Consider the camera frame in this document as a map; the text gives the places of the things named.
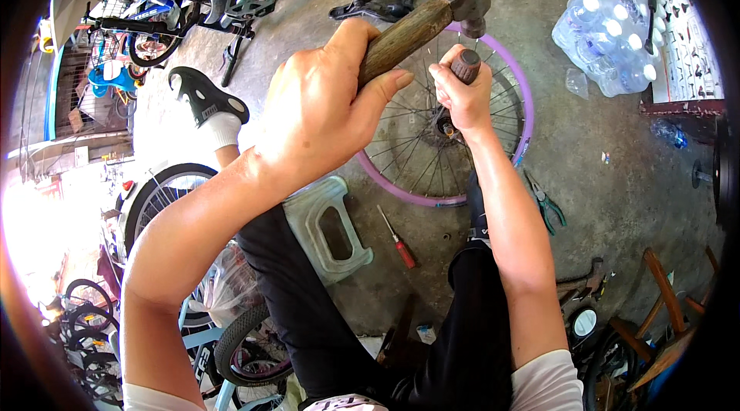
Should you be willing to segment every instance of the shoe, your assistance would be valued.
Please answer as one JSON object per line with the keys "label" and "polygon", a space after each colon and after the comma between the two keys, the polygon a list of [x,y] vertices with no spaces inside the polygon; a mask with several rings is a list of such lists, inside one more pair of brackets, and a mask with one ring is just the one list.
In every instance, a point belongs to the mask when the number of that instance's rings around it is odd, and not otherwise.
{"label": "shoe", "polygon": [[190,104],[196,128],[219,112],[234,114],[242,125],[249,121],[249,109],[244,101],[219,90],[206,74],[192,67],[175,67],[167,82],[178,101]]}
{"label": "shoe", "polygon": [[488,239],[486,209],[483,207],[483,192],[478,184],[478,173],[471,170],[468,176],[468,210],[470,211],[470,230],[468,240]]}

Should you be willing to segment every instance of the wire basket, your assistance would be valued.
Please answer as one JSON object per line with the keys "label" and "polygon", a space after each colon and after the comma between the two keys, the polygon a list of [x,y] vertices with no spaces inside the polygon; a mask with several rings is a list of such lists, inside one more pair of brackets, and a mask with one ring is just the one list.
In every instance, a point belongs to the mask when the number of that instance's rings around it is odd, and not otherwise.
{"label": "wire basket", "polygon": [[90,36],[92,53],[90,62],[93,67],[113,61],[121,48],[121,37],[119,34],[107,30],[96,30]]}

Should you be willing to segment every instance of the wooden hammer handle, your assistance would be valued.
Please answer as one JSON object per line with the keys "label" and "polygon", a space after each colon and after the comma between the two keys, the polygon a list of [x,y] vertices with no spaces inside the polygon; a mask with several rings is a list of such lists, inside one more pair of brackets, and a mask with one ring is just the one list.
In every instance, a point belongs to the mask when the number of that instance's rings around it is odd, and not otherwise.
{"label": "wooden hammer handle", "polygon": [[357,90],[400,64],[452,22],[447,0],[429,0],[386,29],[368,45],[360,64]]}

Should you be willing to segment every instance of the hand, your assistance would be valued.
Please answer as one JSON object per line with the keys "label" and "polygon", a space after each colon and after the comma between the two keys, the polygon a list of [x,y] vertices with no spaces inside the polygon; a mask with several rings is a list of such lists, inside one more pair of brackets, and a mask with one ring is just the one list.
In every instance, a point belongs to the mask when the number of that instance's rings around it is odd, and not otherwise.
{"label": "hand", "polygon": [[360,62],[378,35],[367,22],[347,19],[324,47],[297,52],[275,72],[254,153],[292,190],[363,149],[385,105],[414,80],[413,73],[396,69],[357,92]]}
{"label": "hand", "polygon": [[480,71],[473,83],[460,82],[450,70],[452,60],[465,47],[457,44],[445,53],[439,64],[429,66],[437,90],[437,101],[450,110],[452,123],[465,136],[466,133],[491,130],[488,102],[491,98],[491,68],[481,62]]}

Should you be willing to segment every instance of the concrete floor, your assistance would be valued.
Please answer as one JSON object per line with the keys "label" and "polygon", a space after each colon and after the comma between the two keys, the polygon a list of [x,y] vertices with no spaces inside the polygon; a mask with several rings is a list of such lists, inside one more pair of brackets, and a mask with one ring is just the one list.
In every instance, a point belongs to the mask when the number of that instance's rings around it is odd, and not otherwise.
{"label": "concrete floor", "polygon": [[[324,44],[338,24],[328,10],[350,0],[279,0],[275,11],[256,23],[256,37],[242,52],[229,91],[249,106],[253,122],[240,134],[249,147],[258,127],[270,78],[292,53]],[[425,0],[416,0],[419,5]],[[573,66],[553,43],[550,32],[568,0],[492,0],[488,33],[501,42],[527,74],[536,109],[527,168],[562,208],[568,227],[551,239],[558,278],[585,274],[591,258],[601,256],[615,273],[597,308],[602,322],[618,313],[642,321],[659,294],[642,262],[651,246],[666,271],[675,271],[674,288],[700,298],[711,276],[703,256],[709,244],[721,253],[722,232],[714,224],[711,189],[691,187],[694,159],[710,163],[711,148],[696,143],[677,150],[651,135],[650,120],[638,115],[638,95],[605,98],[590,83],[585,101],[565,89]],[[379,28],[387,27],[373,22]],[[135,115],[136,156],[154,163],[169,158],[212,164],[195,144],[188,107],[172,102],[165,76],[190,65],[220,82],[221,52],[231,36],[203,28],[191,30],[164,71],[153,70],[140,90]],[[611,162],[601,161],[602,151]],[[434,209],[405,204],[378,187],[354,159],[337,174],[349,185],[345,198],[358,235],[375,251],[375,260],[329,288],[357,334],[385,332],[410,293],[420,296],[418,321],[439,326],[451,302],[446,271],[465,241],[467,207]],[[420,265],[406,270],[378,214],[388,219],[413,250]],[[452,239],[444,240],[450,233]],[[568,312],[575,310],[571,305]],[[653,334],[668,317],[663,312]]]}

